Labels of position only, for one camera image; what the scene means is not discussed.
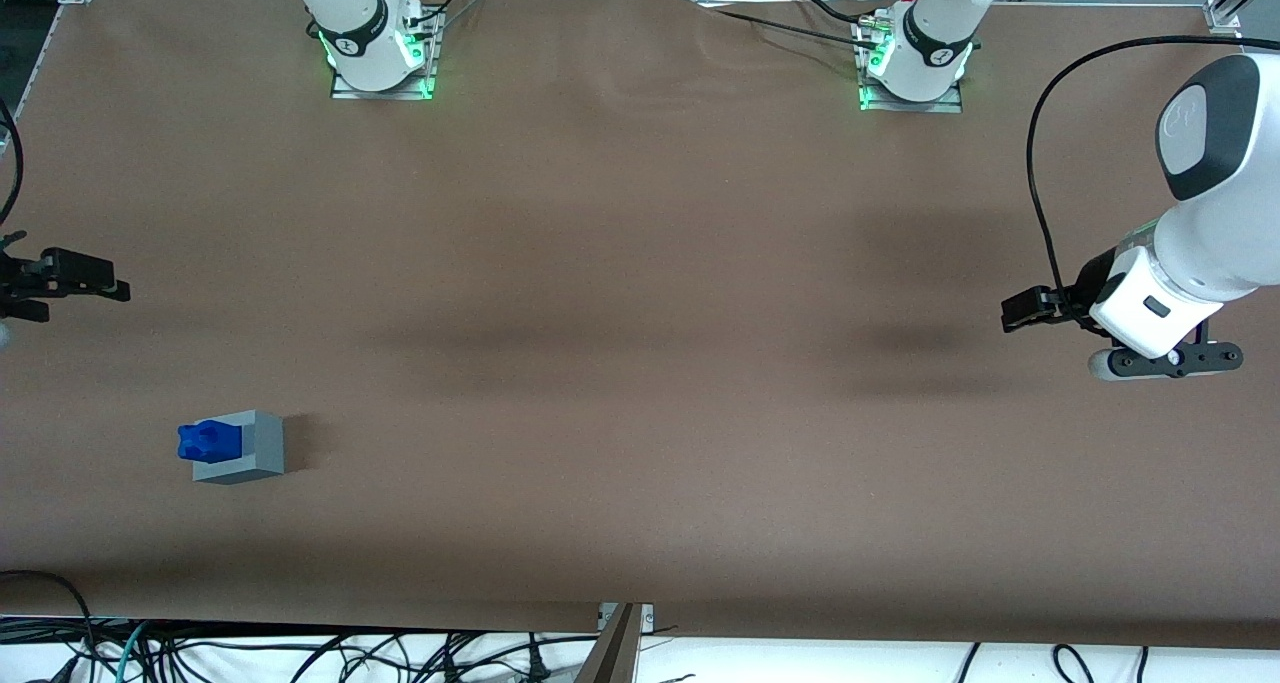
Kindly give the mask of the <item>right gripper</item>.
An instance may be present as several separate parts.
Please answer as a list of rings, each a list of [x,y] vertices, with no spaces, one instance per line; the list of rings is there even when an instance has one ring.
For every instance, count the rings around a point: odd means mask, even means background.
[[[42,303],[38,295],[44,292],[44,283],[29,276],[26,270],[28,260],[8,253],[10,246],[27,235],[28,232],[18,229],[1,238],[1,318],[47,324],[49,304]],[[70,287],[70,295],[102,297],[116,303],[132,301],[129,283],[123,279],[115,281],[115,269],[110,260],[63,247],[47,247],[41,253],[40,263],[41,276],[46,281]]]

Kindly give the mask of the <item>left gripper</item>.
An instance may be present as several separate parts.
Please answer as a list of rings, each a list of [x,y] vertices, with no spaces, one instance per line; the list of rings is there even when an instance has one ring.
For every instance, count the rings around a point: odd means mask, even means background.
[[[1062,317],[1085,313],[1123,347],[1143,358],[1162,358],[1198,324],[1222,308],[1169,276],[1153,246],[1112,247],[1078,274],[1073,287],[1039,287],[1002,301],[1002,333],[1053,326]]]

